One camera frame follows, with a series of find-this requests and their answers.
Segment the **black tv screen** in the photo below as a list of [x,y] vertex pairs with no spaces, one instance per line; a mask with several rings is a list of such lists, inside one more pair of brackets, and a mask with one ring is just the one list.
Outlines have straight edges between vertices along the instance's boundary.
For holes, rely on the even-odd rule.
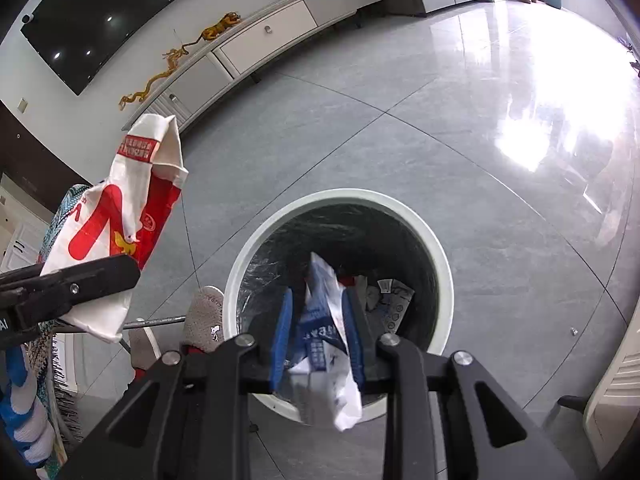
[[174,0],[42,0],[22,33],[80,95],[100,67]]

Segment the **shoe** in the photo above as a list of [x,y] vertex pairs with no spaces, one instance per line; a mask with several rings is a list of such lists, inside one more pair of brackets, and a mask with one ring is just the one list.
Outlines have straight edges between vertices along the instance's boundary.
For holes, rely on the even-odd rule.
[[[144,321],[144,319],[139,317],[136,321]],[[129,330],[129,346],[133,369],[149,370],[161,356],[156,336],[149,327]]]
[[225,295],[215,286],[203,286],[193,297],[184,320],[182,345],[213,352],[225,340],[222,303]]

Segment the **blue and white glove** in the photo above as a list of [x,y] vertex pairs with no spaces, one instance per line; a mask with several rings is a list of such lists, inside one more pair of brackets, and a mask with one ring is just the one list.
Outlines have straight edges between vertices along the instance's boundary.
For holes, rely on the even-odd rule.
[[6,370],[9,386],[0,400],[0,416],[25,462],[37,468],[51,455],[55,433],[36,396],[37,380],[23,346],[6,351]]

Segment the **bolt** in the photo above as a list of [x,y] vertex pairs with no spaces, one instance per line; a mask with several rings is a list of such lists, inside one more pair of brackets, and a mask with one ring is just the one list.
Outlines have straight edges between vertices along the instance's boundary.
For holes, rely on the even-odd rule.
[[400,338],[396,334],[386,333],[380,336],[380,342],[384,346],[398,346]]
[[474,361],[474,357],[469,352],[460,350],[453,354],[453,360],[461,366],[469,366]]
[[249,348],[249,346],[253,346],[255,344],[254,336],[251,334],[240,334],[236,337],[236,344],[244,348]]
[[180,362],[180,354],[174,350],[169,350],[162,354],[162,362],[167,366],[175,366]]

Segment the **dragon figurine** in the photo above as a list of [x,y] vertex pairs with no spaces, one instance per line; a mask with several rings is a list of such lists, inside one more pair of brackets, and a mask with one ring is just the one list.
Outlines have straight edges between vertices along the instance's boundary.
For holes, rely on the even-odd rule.
[[172,48],[169,52],[165,53],[163,59],[166,59],[168,69],[164,72],[156,74],[149,81],[146,82],[146,87],[142,92],[135,92],[134,94],[123,95],[120,99],[120,103],[118,106],[120,110],[124,110],[124,107],[127,103],[132,103],[136,99],[138,102],[142,102],[146,99],[149,92],[151,91],[151,85],[157,81],[158,79],[163,79],[165,77],[169,77],[172,73],[174,73],[178,69],[178,60],[182,56],[186,56],[189,51],[187,50],[188,46],[195,45],[200,42],[200,40],[204,41],[212,41],[215,40],[220,34],[222,34],[228,28],[233,27],[240,23],[240,14],[237,12],[228,12],[226,13],[222,19],[217,22],[215,25],[211,27],[205,28],[199,35],[196,41],[192,41],[191,43],[185,43],[180,48]]

